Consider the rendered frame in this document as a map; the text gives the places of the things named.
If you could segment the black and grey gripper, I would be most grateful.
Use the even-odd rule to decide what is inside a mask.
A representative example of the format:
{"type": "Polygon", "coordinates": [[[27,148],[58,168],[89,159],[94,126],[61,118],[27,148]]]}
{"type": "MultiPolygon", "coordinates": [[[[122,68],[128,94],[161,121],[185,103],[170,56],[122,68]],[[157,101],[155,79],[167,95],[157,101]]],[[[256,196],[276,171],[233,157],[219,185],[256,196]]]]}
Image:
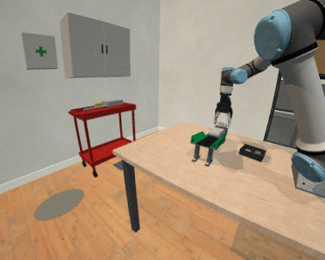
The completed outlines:
{"type": "Polygon", "coordinates": [[[231,94],[220,93],[220,95],[221,95],[220,103],[219,102],[217,103],[217,107],[216,107],[216,110],[215,110],[215,116],[216,117],[214,117],[214,124],[216,124],[217,118],[220,115],[220,113],[226,113],[227,114],[227,121],[229,122],[228,127],[230,127],[230,122],[231,122],[233,111],[232,111],[230,103],[228,103],[228,98],[227,98],[227,102],[226,102],[226,97],[231,96],[231,94]]]}

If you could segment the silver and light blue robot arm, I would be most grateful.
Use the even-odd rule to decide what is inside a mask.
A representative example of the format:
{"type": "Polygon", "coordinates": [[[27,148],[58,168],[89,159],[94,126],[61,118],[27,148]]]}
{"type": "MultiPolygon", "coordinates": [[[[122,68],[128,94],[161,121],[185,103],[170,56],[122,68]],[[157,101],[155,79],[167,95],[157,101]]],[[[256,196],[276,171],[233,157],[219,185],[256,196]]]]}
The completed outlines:
{"type": "Polygon", "coordinates": [[[223,67],[220,84],[220,93],[231,94],[233,84],[243,84],[268,66],[280,69],[299,133],[291,161],[315,183],[325,180],[325,96],[314,59],[316,39],[324,34],[325,0],[300,0],[276,9],[255,28],[259,55],[239,68],[223,67]]]}

